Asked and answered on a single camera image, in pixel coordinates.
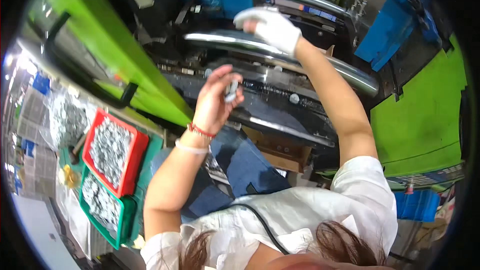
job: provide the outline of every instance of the blue jeans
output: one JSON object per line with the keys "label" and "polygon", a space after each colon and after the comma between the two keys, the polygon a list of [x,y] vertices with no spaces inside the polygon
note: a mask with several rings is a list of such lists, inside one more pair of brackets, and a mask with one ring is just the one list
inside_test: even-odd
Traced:
{"label": "blue jeans", "polygon": [[[171,150],[164,149],[153,158],[152,174],[162,165]],[[181,211],[183,222],[218,211],[240,196],[270,194],[291,187],[243,131],[224,126],[212,141],[211,150],[225,172],[232,192],[227,195],[221,191],[205,167],[201,166]]]}

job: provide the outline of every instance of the plastic bag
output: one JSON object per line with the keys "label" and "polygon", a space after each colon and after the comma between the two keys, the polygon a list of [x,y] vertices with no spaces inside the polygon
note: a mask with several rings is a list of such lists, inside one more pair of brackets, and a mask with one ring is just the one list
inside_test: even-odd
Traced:
{"label": "plastic bag", "polygon": [[44,105],[48,112],[44,115],[40,134],[53,151],[75,146],[90,129],[97,110],[86,99],[77,98],[64,87],[48,92]]}

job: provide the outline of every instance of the blue crate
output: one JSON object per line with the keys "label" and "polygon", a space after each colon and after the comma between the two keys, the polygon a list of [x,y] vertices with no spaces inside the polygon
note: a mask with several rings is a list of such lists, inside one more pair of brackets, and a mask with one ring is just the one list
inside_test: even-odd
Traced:
{"label": "blue crate", "polygon": [[394,192],[396,199],[396,216],[398,219],[433,222],[437,212],[440,196],[433,190],[414,191],[407,195]]}

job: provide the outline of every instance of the white blouse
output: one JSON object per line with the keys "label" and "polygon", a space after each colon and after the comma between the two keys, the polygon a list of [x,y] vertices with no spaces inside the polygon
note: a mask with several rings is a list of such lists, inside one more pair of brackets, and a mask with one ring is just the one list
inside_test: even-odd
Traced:
{"label": "white blouse", "polygon": [[[388,254],[397,235],[397,206],[379,160],[359,156],[336,173],[331,190],[293,187],[269,195],[249,195],[247,203],[260,213],[279,243],[290,253],[315,241],[323,221],[337,221],[365,240],[374,252]],[[216,231],[209,242],[205,266],[243,270],[258,245],[278,250],[258,218],[245,207],[230,207],[182,224],[180,232],[159,233],[145,244],[141,256],[147,270],[178,269],[179,245],[186,248],[201,232]]]}

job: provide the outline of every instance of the black cable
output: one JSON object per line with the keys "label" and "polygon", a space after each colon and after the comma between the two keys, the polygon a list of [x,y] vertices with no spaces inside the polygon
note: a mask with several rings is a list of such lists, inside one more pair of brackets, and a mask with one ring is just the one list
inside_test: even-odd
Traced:
{"label": "black cable", "polygon": [[270,228],[268,227],[267,225],[267,222],[265,222],[265,220],[262,218],[262,216],[257,212],[257,210],[251,206],[249,206],[248,204],[244,204],[244,203],[235,203],[235,204],[232,204],[230,206],[227,207],[230,208],[230,207],[233,207],[233,206],[240,206],[240,207],[246,207],[248,208],[250,211],[252,211],[252,213],[255,214],[255,216],[257,216],[258,218],[258,221],[260,221],[261,225],[263,226],[263,228],[265,229],[268,237],[270,238],[270,240],[272,240],[272,243],[280,250],[281,253],[283,253],[284,255],[289,255],[290,252],[288,252],[285,248],[283,248],[282,245],[280,245],[280,243],[277,241],[277,239],[275,238],[275,236],[273,235],[272,231],[270,230]]}

